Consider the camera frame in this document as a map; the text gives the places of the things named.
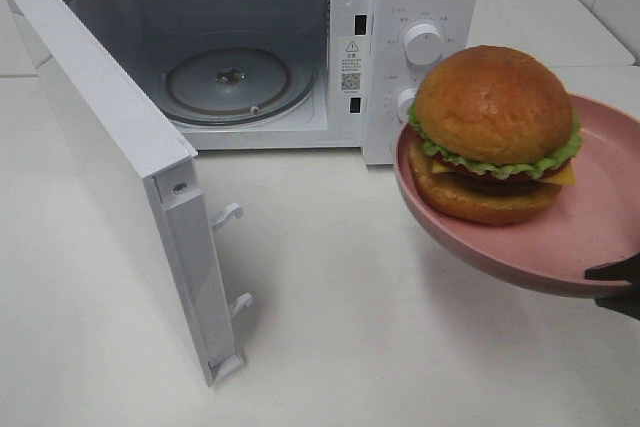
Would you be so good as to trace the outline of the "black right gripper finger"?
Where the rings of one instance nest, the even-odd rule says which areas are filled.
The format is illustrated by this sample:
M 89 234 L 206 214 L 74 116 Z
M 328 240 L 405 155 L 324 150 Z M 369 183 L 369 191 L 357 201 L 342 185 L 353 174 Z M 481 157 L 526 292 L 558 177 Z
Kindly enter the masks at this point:
M 599 298 L 595 304 L 634 320 L 640 320 L 640 295 L 638 290 L 630 291 L 621 295 Z
M 640 254 L 635 254 L 624 260 L 591 267 L 585 270 L 584 277 L 588 280 L 626 281 L 638 283 L 640 277 Z

